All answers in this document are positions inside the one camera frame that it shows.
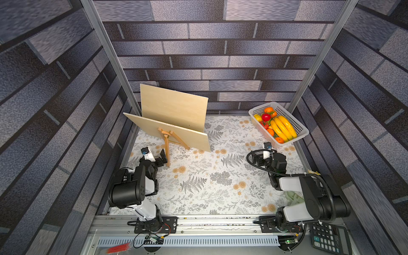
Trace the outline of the wooden easel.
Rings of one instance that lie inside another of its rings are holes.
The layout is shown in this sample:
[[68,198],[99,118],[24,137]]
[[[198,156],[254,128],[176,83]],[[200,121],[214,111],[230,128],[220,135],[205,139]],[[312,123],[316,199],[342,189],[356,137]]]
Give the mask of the wooden easel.
[[161,128],[158,128],[158,132],[162,136],[164,142],[165,142],[165,155],[167,159],[166,166],[170,167],[170,143],[174,143],[179,146],[183,146],[186,150],[190,150],[190,147],[173,131],[167,132],[164,131]]

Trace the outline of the white plastic basket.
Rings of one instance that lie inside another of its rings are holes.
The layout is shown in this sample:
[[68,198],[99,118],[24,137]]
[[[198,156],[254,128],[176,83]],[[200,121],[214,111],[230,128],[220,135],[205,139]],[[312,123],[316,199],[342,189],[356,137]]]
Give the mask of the white plastic basket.
[[256,106],[249,110],[249,115],[273,148],[291,145],[309,135],[309,130],[279,103]]

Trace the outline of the plywood board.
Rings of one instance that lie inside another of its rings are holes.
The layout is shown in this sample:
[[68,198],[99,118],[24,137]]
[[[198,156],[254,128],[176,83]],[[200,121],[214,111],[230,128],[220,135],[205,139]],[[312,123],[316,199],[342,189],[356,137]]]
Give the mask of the plywood board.
[[140,85],[142,116],[160,122],[203,132],[208,98],[159,88]]
[[186,129],[184,127],[144,118],[141,116],[136,116],[129,113],[123,114],[150,136],[162,138],[164,135],[163,132],[166,132],[168,134],[172,133],[179,137],[187,147],[211,152],[208,135],[203,132]]

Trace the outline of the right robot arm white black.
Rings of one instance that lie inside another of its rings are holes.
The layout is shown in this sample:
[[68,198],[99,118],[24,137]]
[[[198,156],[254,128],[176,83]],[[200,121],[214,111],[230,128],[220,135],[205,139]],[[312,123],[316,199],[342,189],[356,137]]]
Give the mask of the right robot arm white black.
[[275,227],[280,231],[292,228],[294,224],[332,222],[348,217],[351,205],[343,191],[328,175],[314,173],[288,174],[286,156],[274,149],[259,149],[246,156],[247,162],[268,173],[272,187],[277,191],[293,191],[303,195],[303,202],[278,208],[271,217],[259,217],[258,225]]

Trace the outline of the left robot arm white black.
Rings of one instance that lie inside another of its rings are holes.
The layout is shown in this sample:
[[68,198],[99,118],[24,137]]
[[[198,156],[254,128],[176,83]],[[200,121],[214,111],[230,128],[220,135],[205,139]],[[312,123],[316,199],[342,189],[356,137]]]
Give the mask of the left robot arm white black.
[[158,207],[147,197],[158,193],[157,172],[168,163],[165,151],[155,158],[148,147],[141,149],[142,158],[139,165],[131,169],[123,167],[113,172],[108,185],[108,203],[119,209],[132,209],[138,219],[130,222],[135,229],[159,232],[163,220]]

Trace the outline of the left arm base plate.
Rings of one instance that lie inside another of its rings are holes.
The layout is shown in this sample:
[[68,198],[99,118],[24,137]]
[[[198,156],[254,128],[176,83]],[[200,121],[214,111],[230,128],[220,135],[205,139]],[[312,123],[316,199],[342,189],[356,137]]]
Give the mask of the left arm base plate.
[[137,220],[134,233],[139,234],[151,231],[153,233],[175,234],[178,219],[176,216],[161,216],[151,221],[141,222]]

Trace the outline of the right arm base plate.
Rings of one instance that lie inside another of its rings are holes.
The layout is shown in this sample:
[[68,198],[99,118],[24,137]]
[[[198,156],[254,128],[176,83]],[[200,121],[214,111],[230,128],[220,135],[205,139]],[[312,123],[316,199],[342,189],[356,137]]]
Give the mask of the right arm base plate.
[[254,224],[260,225],[263,233],[295,233],[303,232],[303,227],[295,222],[288,222],[284,218],[276,216],[260,216],[253,221]]

